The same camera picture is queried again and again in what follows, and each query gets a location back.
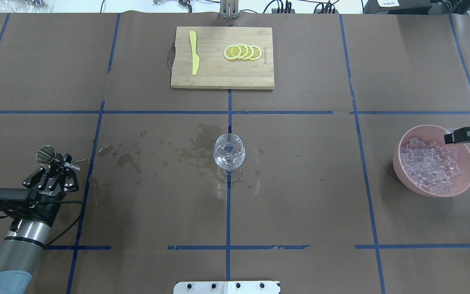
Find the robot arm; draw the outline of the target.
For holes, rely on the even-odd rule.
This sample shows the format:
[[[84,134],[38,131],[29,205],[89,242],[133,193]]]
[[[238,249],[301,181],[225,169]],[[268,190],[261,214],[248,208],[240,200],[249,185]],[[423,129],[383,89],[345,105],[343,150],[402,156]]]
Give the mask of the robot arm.
[[[68,192],[80,186],[70,154],[41,147],[40,167],[22,181],[23,188],[0,188],[0,219],[12,222],[0,246],[0,294],[23,294],[43,250],[60,206]]]

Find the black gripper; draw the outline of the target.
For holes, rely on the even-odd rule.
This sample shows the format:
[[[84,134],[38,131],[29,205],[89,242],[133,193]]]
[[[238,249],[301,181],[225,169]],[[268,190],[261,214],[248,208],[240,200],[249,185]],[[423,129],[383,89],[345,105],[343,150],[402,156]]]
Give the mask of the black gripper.
[[[35,205],[31,208],[34,218],[44,223],[53,223],[60,209],[62,201],[68,192],[77,192],[80,189],[77,173],[80,166],[72,163],[72,156],[58,153],[60,166],[47,165],[35,170],[25,178],[22,186],[39,192]]]

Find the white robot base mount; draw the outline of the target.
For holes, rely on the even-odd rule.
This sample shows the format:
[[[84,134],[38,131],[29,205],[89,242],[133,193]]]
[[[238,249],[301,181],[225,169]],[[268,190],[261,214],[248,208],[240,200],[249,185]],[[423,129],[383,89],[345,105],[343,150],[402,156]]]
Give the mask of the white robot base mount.
[[[174,294],[280,294],[279,281],[183,281]]]

